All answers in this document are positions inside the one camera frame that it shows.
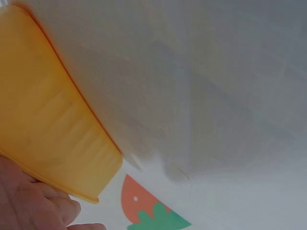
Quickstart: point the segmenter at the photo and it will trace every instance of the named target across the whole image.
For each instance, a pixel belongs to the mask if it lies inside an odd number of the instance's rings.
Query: white surface
[[[306,227],[306,1],[21,2],[161,201],[200,229]]]

